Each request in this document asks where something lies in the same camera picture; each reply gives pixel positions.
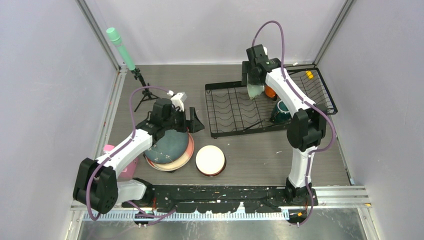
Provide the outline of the light green bowl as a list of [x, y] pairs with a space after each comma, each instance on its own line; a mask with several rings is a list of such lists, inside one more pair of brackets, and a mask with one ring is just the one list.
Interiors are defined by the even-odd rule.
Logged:
[[251, 100], [257, 98], [265, 91], [265, 85], [252, 85], [247, 84], [247, 93]]

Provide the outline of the orange mug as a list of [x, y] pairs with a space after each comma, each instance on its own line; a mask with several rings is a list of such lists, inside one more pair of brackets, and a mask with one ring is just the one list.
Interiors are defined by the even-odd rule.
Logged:
[[267, 85], [264, 87], [264, 93], [268, 98], [272, 99], [273, 101], [276, 101], [278, 98], [278, 95], [276, 94], [276, 92]]

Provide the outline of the black wire dish rack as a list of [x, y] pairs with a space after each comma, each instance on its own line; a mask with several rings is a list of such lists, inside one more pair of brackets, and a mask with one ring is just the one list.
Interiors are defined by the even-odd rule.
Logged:
[[277, 101], [264, 93], [250, 99], [240, 81], [206, 84], [205, 100], [210, 136], [214, 139], [281, 131], [290, 124], [289, 119], [275, 119]]

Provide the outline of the dark green mug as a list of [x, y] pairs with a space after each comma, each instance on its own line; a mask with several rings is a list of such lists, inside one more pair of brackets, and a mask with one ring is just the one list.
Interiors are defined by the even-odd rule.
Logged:
[[280, 124], [291, 120], [291, 118], [292, 116], [287, 106], [282, 100], [280, 100], [275, 104], [269, 121], [274, 124]]

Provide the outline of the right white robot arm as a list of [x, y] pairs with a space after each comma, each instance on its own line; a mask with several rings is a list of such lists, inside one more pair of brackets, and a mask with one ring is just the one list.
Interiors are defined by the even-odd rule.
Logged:
[[242, 84], [270, 87], [291, 115], [286, 135], [293, 154], [284, 196], [291, 205], [299, 205], [312, 195], [311, 168], [315, 152], [326, 134], [327, 108], [303, 93], [281, 61], [268, 57], [263, 45], [248, 48], [246, 54], [248, 60], [242, 63]]

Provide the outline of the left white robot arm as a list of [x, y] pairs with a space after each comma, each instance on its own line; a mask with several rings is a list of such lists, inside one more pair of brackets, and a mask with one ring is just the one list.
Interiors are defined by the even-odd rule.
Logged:
[[144, 151], [156, 144], [169, 130], [196, 133], [205, 128], [196, 109], [189, 108], [189, 119], [176, 100], [158, 99], [147, 117], [134, 126], [131, 134], [111, 152], [96, 159], [85, 158], [79, 165], [72, 193], [75, 201], [86, 205], [89, 211], [108, 213], [115, 204], [135, 201], [141, 207], [153, 202], [149, 183], [134, 178], [119, 182], [121, 172]]

